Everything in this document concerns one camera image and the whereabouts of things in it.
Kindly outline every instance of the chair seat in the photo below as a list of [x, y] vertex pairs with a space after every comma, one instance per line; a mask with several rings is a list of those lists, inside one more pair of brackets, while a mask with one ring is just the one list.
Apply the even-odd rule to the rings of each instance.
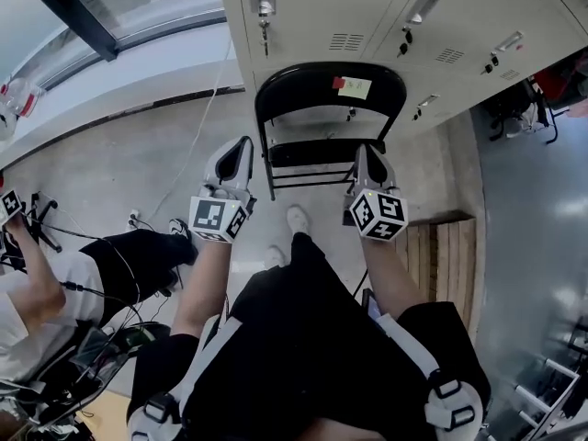
[[362, 143], [370, 144], [382, 154], [386, 153], [384, 142], [376, 139], [322, 139], [275, 145], [269, 149], [267, 160], [274, 168], [352, 163]]

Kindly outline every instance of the chair backrest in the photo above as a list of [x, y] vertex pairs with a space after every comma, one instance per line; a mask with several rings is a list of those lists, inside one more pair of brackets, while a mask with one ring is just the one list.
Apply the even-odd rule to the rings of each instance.
[[[342, 96], [345, 77], [369, 80], [366, 98]], [[390, 124], [406, 101], [406, 87], [392, 70], [360, 62], [308, 62], [293, 65], [268, 78], [255, 97], [258, 123], [283, 114], [318, 106], [370, 109], [390, 118]]]

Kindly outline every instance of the hand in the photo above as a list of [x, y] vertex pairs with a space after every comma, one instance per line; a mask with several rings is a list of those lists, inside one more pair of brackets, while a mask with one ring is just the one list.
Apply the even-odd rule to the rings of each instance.
[[6, 230], [11, 235], [18, 235], [19, 232], [23, 232], [27, 229], [25, 222], [22, 220], [22, 214], [19, 212], [17, 215], [12, 217], [6, 224]]

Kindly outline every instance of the black folding chair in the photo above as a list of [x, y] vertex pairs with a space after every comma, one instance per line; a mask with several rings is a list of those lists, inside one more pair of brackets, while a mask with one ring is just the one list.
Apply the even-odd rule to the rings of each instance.
[[[345, 77], [369, 80], [371, 85], [365, 99], [342, 96], [339, 88]], [[351, 171], [274, 175], [274, 168], [319, 164], [345, 164], [356, 159], [359, 145], [369, 143], [381, 153], [386, 152], [384, 138], [406, 101], [406, 87], [392, 70], [379, 65], [359, 62], [310, 62], [293, 65], [275, 73], [261, 86], [255, 97], [255, 115], [266, 164], [267, 181], [272, 200], [275, 189], [310, 187], [348, 183]], [[266, 122], [307, 107], [343, 106], [364, 108], [388, 116], [374, 139], [321, 139], [296, 141], [267, 148]], [[319, 175], [342, 175], [335, 181], [288, 183], [276, 185], [275, 180]]]

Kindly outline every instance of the red tag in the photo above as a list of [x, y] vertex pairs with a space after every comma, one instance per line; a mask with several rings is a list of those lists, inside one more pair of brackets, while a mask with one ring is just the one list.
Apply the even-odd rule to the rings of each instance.
[[333, 90], [340, 90], [345, 86], [345, 79], [341, 77], [335, 77], [333, 79]]

